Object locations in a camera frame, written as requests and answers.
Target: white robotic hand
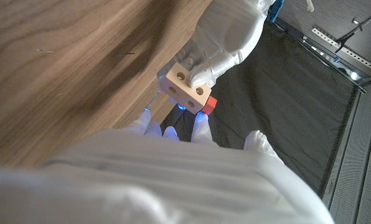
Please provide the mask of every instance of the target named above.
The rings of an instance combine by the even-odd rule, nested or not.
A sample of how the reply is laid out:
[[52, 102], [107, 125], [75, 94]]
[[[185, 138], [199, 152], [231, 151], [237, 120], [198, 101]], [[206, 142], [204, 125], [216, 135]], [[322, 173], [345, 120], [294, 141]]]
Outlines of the white robotic hand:
[[[147, 136], [159, 136], [175, 141], [179, 140], [176, 130], [173, 127], [167, 127], [162, 135], [161, 127], [157, 122], [151, 121], [151, 112], [145, 109], [139, 116], [138, 119], [127, 125], [124, 130], [132, 133], [147, 135]], [[206, 144], [209, 146], [217, 146], [212, 140], [212, 134], [210, 133], [210, 127], [208, 123], [208, 115], [205, 113], [198, 113], [195, 118], [194, 128], [192, 130], [191, 142], [196, 144]]]
[[161, 79], [175, 62], [191, 71], [189, 85], [212, 87], [216, 79], [243, 62], [255, 48], [268, 8], [275, 0], [213, 0], [194, 35], [157, 74]]

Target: wooden cube with holes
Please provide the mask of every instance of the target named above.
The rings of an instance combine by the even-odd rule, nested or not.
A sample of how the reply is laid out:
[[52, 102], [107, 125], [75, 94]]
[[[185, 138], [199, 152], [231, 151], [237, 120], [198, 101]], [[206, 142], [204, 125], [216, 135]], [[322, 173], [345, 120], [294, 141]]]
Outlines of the wooden cube with holes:
[[190, 72], [181, 64], [175, 63], [162, 78], [161, 89], [191, 113], [196, 114], [206, 104], [210, 92], [207, 85], [191, 88], [188, 85]]

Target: wooden table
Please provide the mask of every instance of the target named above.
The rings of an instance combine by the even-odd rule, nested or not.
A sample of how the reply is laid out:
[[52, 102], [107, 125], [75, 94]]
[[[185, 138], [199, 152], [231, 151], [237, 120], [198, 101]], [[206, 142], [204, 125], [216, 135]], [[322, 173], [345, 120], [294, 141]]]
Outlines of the wooden table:
[[[134, 120], [211, 0], [0, 0], [0, 166]], [[174, 105], [149, 106], [161, 122]]]

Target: led light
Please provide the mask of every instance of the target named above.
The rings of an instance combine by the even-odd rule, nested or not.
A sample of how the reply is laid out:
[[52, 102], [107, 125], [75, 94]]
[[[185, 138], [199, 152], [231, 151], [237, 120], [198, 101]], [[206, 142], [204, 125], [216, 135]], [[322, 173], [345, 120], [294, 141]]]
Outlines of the led light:
[[351, 77], [353, 80], [357, 80], [359, 78], [358, 74], [355, 72], [352, 72]]
[[181, 106], [180, 104], [177, 105], [177, 107], [180, 109], [180, 110], [185, 110], [185, 106]]

